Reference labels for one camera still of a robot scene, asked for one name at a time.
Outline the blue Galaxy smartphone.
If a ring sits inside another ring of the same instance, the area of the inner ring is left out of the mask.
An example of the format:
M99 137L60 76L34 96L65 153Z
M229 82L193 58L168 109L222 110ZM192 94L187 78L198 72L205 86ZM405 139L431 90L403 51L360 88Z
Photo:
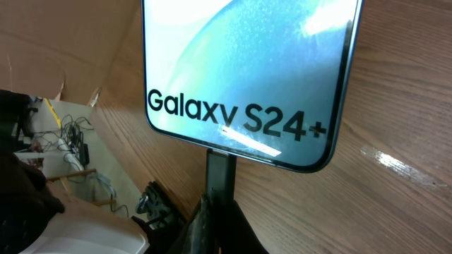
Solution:
M316 172L338 139L362 0L143 0L157 133Z

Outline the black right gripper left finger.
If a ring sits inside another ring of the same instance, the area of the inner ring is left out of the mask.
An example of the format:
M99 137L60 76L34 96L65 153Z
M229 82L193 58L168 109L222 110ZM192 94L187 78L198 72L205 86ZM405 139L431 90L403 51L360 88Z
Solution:
M207 195L202 195L191 220L166 254L214 253L213 216Z

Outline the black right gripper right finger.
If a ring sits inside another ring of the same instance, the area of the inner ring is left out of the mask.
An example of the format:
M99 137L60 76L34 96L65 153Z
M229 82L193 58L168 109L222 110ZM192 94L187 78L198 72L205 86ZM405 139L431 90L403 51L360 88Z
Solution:
M236 201L220 208L220 249L224 254L268 254Z

